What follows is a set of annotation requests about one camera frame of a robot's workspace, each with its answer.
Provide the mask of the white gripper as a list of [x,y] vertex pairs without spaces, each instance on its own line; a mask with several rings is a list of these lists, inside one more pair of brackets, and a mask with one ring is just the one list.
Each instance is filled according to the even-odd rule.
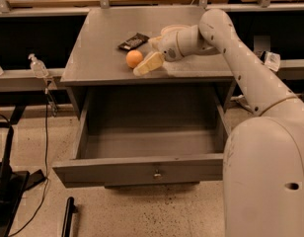
[[166,33],[162,37],[150,38],[148,43],[151,45],[151,48],[160,52],[149,52],[133,69],[133,74],[135,76],[143,76],[160,68],[165,60],[168,62],[181,60],[183,55],[178,45],[178,33],[178,31],[173,31]]

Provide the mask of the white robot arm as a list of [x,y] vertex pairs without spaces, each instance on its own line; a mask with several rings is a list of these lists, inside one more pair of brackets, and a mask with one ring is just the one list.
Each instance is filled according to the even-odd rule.
[[240,40],[220,9],[206,11],[192,27],[153,38],[151,45],[135,75],[218,52],[253,111],[225,144],[225,237],[304,237],[304,103]]

